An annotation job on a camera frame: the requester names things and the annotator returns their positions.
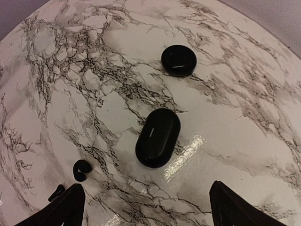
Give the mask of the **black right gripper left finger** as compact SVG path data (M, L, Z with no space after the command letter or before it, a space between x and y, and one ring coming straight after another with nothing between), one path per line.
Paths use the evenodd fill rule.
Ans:
M18 226L81 226L85 192L81 184L73 184L39 212L19 222Z

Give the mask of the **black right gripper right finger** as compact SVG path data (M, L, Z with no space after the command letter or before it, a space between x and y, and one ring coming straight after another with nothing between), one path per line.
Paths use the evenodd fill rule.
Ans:
M214 181L209 195L215 226L285 226L253 207L221 181Z

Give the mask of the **black ear hook earbud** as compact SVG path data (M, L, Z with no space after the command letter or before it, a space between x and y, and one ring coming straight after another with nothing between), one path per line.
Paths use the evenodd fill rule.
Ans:
M86 160L78 160L73 165L73 176L76 181L83 182L87 179L87 174L93 170L92 165Z

